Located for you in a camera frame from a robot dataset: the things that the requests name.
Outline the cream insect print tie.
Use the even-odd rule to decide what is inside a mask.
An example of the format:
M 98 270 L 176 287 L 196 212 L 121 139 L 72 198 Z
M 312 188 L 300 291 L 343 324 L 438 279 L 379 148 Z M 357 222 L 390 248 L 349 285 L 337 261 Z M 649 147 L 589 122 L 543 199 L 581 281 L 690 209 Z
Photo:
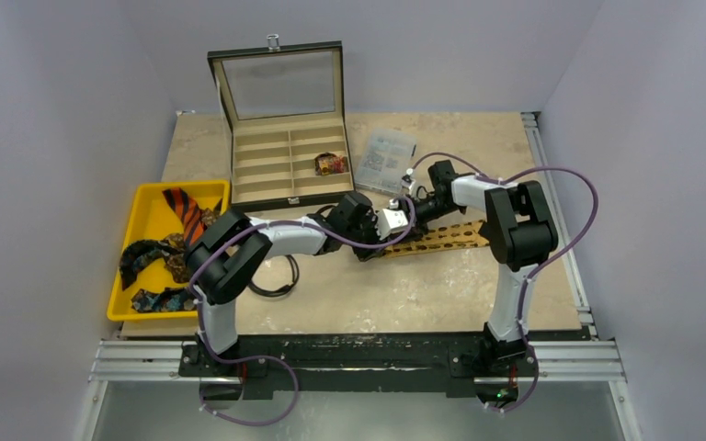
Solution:
M 489 246 L 489 242 L 479 233 L 483 224 L 483 220 L 475 220 L 429 229 L 427 234 L 419 239 L 387 247 L 382 257 L 396 258 L 462 249 L 485 248 Z

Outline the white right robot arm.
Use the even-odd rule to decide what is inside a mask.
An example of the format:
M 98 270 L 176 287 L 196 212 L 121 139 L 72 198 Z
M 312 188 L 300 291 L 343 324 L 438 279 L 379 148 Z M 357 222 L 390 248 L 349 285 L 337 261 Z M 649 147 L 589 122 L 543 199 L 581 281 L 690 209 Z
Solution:
M 428 168 L 432 189 L 423 198 L 413 196 L 416 226 L 408 236 L 416 240 L 429 233 L 428 224 L 453 212 L 478 209 L 485 215 L 479 234 L 499 264 L 495 303 L 484 324 L 475 362 L 500 374 L 516 358 L 526 355 L 527 308 L 533 288 L 530 272 L 545 263 L 558 246 L 558 232 L 536 180 L 493 183 L 473 174 L 459 174 L 451 161 Z

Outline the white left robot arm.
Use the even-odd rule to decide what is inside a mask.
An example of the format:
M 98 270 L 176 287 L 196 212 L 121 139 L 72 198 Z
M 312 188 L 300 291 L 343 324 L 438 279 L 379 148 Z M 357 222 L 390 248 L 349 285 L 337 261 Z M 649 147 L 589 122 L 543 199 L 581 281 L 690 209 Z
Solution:
M 410 227 L 407 213 L 392 206 L 375 210 L 359 192 L 349 192 L 326 211 L 296 220 L 264 220 L 229 209 L 186 251 L 188 290 L 198 308 L 201 363 L 213 375 L 234 370 L 238 340 L 237 298 L 261 264 L 276 256 L 321 255 L 347 244 L 366 261 Z

